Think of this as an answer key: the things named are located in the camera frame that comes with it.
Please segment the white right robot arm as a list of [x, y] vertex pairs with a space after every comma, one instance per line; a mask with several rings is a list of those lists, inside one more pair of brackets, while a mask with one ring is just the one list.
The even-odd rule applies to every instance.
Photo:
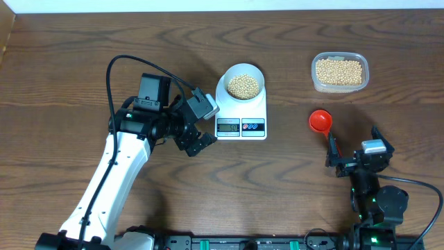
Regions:
[[359, 222], [336, 242], [337, 249], [399, 248], [395, 227], [404, 221], [409, 195], [394, 185], [379, 184], [377, 174], [388, 167], [395, 149], [377, 127], [372, 127], [371, 135], [371, 140], [363, 141], [361, 149], [347, 158], [341, 155], [332, 133], [326, 136], [325, 165], [335, 168], [337, 177], [350, 179], [352, 209], [359, 215]]

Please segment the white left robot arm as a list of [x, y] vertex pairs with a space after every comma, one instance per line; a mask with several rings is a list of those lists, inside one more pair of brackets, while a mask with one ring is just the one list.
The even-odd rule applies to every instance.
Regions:
[[117, 224], [133, 183], [159, 139], [174, 139], [193, 157], [216, 142], [195, 124], [218, 111], [211, 94], [200, 88], [190, 99], [183, 93], [169, 99], [165, 76], [143, 74], [136, 96], [127, 98], [114, 117], [101, 161], [75, 211], [57, 234], [43, 233], [36, 249], [163, 249], [164, 243], [141, 228], [117, 237]]

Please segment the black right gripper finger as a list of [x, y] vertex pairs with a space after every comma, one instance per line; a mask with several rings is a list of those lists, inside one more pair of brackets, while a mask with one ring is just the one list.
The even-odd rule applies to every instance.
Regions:
[[336, 138], [331, 132], [327, 135], [328, 150], [325, 160], [326, 167], [342, 167], [343, 156], [339, 146], [336, 143]]
[[374, 140], [381, 140], [386, 147], [387, 153], [393, 153], [395, 151], [394, 147], [388, 142], [388, 140], [380, 133], [376, 126], [371, 128], [371, 135]]

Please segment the red measuring scoop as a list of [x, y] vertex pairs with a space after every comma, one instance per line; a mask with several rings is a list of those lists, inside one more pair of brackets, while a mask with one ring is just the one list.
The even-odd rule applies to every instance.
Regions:
[[309, 116], [309, 127], [313, 132], [323, 134], [327, 140], [327, 135], [331, 132], [332, 127], [331, 114], [323, 109], [315, 110]]

